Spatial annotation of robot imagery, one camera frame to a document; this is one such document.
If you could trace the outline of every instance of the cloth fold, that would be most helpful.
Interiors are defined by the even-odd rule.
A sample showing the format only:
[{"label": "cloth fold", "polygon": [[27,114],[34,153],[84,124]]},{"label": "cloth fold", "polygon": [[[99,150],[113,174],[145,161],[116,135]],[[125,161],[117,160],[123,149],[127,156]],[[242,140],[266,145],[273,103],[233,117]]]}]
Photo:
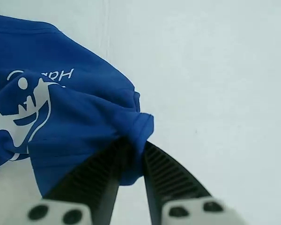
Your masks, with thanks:
[{"label": "cloth fold", "polygon": [[139,97],[123,74],[53,25],[0,16],[0,165],[30,157],[42,195],[121,136],[136,150],[121,184],[142,175],[154,122]]}]

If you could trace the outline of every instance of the blue t-shirt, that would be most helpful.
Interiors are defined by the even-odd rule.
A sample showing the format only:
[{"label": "blue t-shirt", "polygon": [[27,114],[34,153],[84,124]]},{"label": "blue t-shirt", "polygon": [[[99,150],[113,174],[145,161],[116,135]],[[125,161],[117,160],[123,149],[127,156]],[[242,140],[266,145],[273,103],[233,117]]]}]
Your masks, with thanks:
[{"label": "blue t-shirt", "polygon": [[56,27],[0,16],[0,165],[31,158],[42,195],[86,158],[121,136],[141,154],[153,117],[139,93],[109,63]]}]

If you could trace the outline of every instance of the black screw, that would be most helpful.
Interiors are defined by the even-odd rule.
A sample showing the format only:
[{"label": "black screw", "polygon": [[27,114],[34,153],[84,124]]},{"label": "black screw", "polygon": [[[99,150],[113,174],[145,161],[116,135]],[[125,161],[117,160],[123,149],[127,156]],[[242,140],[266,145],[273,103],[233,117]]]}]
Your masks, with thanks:
[{"label": "black screw", "polygon": [[204,211],[205,212],[223,212],[224,209],[217,202],[206,202],[204,204]]},{"label": "black screw", "polygon": [[63,218],[63,221],[67,225],[77,224],[82,219],[82,212],[80,210],[70,210],[68,211]]},{"label": "black screw", "polygon": [[170,217],[187,217],[189,212],[182,206],[172,207],[169,211]]},{"label": "black screw", "polygon": [[46,205],[38,205],[34,207],[30,212],[28,213],[28,218],[30,220],[39,220],[44,218],[48,213],[49,207]]}]

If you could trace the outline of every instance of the white background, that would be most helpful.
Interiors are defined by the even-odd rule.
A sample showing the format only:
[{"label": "white background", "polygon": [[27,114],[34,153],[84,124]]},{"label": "white background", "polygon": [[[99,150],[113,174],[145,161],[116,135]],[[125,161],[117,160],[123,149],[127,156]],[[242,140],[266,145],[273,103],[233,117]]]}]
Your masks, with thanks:
[{"label": "white background", "polygon": [[[281,225],[281,0],[0,0],[124,73],[155,116],[150,141],[251,225]],[[0,224],[40,197],[29,160],[0,167]],[[143,179],[112,225],[149,225]]]}]

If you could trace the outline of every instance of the black rubber grip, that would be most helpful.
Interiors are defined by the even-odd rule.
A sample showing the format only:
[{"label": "black rubber grip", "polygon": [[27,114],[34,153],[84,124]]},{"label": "black rubber grip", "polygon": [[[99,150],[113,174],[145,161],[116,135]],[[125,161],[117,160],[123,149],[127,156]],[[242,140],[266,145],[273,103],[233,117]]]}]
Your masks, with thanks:
[{"label": "black rubber grip", "polygon": [[161,224],[162,207],[170,200],[211,196],[180,163],[149,142],[143,170],[152,225]]},{"label": "black rubber grip", "polygon": [[126,138],[114,141],[67,174],[44,199],[89,206],[94,225],[109,225],[121,174],[133,163]]}]

